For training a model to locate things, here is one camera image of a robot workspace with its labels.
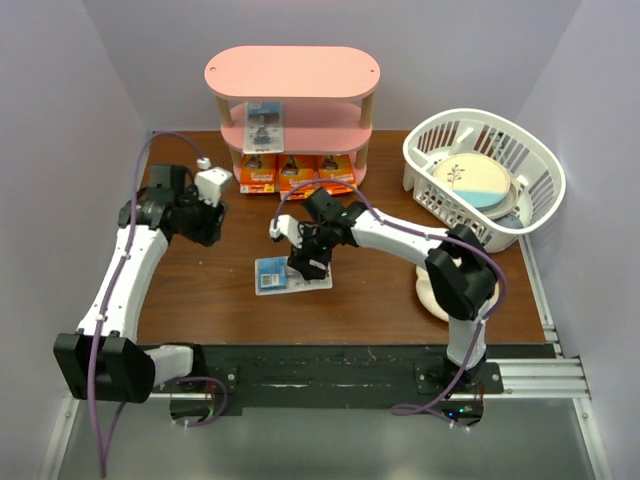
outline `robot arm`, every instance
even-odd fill
[[[291,243],[288,265],[306,280],[324,278],[337,245],[375,248],[426,268],[438,304],[449,314],[447,357],[451,370],[465,365],[467,371],[480,367],[486,345],[484,326],[474,341],[476,327],[483,321],[497,278],[480,256],[459,245],[469,244],[484,251],[468,227],[451,231],[430,228],[393,218],[378,210],[371,212],[362,202],[344,207],[319,188],[304,202],[313,222],[298,222],[288,215],[272,220],[269,234],[274,241]],[[458,245],[443,240],[452,239]],[[456,266],[454,259],[460,259]],[[464,358],[473,349],[468,362]]]
[[[207,169],[185,186],[188,174],[185,167],[153,165],[149,186],[140,190],[133,209],[135,227],[131,226],[130,202],[121,209],[115,250],[96,298],[76,333],[58,335],[54,345],[55,357],[76,398],[87,397],[89,351],[103,301],[108,303],[97,364],[99,400],[141,403],[154,386],[192,371],[194,350],[190,346],[163,345],[143,351],[136,345],[140,309],[173,235],[181,234],[204,246],[220,238],[227,209],[220,197],[231,174],[220,168]],[[135,235],[129,255],[118,281],[110,287],[132,228]]]

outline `white laundry basket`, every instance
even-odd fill
[[[470,226],[488,252],[499,252],[520,235],[533,232],[556,211],[566,189],[558,159],[537,138],[502,117],[460,108],[418,125],[402,146],[403,186],[447,226]],[[479,153],[500,162],[524,187],[513,215],[524,228],[506,228],[487,218],[431,173],[442,160]]]

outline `brown tabletop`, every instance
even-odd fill
[[[402,141],[407,132],[374,132],[362,191],[390,215],[442,226],[402,188]],[[231,168],[218,132],[193,132],[211,160]],[[176,138],[158,138],[149,164],[173,163],[196,170],[195,154]],[[229,210],[222,239],[213,247],[174,237],[151,281],[140,314],[140,343],[369,343],[446,344],[447,324],[428,313],[415,292],[415,267],[391,255],[350,246],[334,250],[330,290],[255,295],[254,261],[287,255],[268,226],[278,195],[241,195],[237,184],[224,195]],[[348,203],[355,195],[341,197]],[[308,218],[299,204],[285,213]],[[496,254],[510,294],[487,326],[489,343],[545,341],[520,246]]]

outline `white wall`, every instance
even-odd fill
[[[84,0],[152,129],[218,129],[203,77],[243,44],[350,45],[382,69],[375,126],[411,129],[441,110],[513,118],[580,0]]]
[[[618,479],[640,477],[640,3],[584,0],[517,122],[556,152],[564,208],[535,238],[560,340],[584,361]]]
[[[80,0],[0,2],[0,478],[37,476],[144,129]]]

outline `basket rim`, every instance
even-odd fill
[[[549,210],[544,215],[542,215],[542,217],[539,218],[536,222],[532,223],[531,225],[529,225],[527,227],[518,228],[518,229],[506,228],[506,227],[503,227],[501,225],[498,225],[497,223],[495,223],[490,218],[487,218],[481,211],[479,211],[477,208],[472,206],[466,200],[463,200],[457,193],[455,193],[449,187],[444,185],[438,179],[436,179],[432,175],[429,175],[428,173],[423,171],[411,159],[410,152],[409,152],[409,142],[416,135],[418,135],[418,132],[420,130],[422,130],[425,125],[433,122],[434,120],[437,120],[439,117],[443,117],[445,115],[451,115],[451,114],[458,114],[458,113],[459,114],[465,114],[465,113],[480,114],[480,115],[484,115],[486,117],[489,117],[491,119],[498,120],[499,122],[504,122],[504,123],[508,124],[509,126],[519,130],[521,133],[523,133],[524,135],[529,137],[532,141],[536,142],[540,147],[542,147],[543,151],[546,154],[548,154],[549,158],[551,158],[553,160],[553,162],[555,163],[555,165],[558,168],[558,172],[560,173],[560,185],[559,185],[559,189],[558,189],[558,196],[554,200],[553,205],[551,205]],[[440,113],[437,113],[435,115],[432,115],[431,117],[427,118],[425,121],[420,123],[413,130],[411,130],[409,135],[407,135],[407,137],[404,139],[404,142],[402,142],[402,155],[404,156],[404,160],[405,160],[407,165],[410,165],[411,168],[413,170],[415,170],[417,173],[419,173],[421,176],[423,176],[423,177],[424,176],[428,176],[430,181],[433,181],[439,188],[444,189],[449,195],[451,195],[453,197],[453,199],[456,202],[460,203],[464,208],[466,208],[467,210],[470,210],[474,215],[480,217],[482,219],[482,221],[485,222],[492,230],[496,230],[498,232],[505,233],[505,234],[508,234],[508,235],[526,235],[528,233],[531,233],[531,232],[537,230],[539,227],[541,227],[556,212],[556,210],[560,206],[560,203],[562,202],[562,199],[564,198],[564,195],[565,195],[565,192],[566,192],[566,189],[567,189],[567,180],[566,180],[566,176],[564,174],[564,169],[562,168],[562,165],[558,161],[558,158],[553,154],[553,152],[543,142],[541,142],[535,135],[533,135],[529,131],[525,130],[524,128],[520,127],[519,125],[516,125],[512,121],[507,120],[506,118],[503,118],[500,115],[496,115],[495,113],[487,112],[485,110],[479,110],[479,109],[475,109],[475,108],[454,108],[454,109],[445,110],[443,112],[440,112]]]

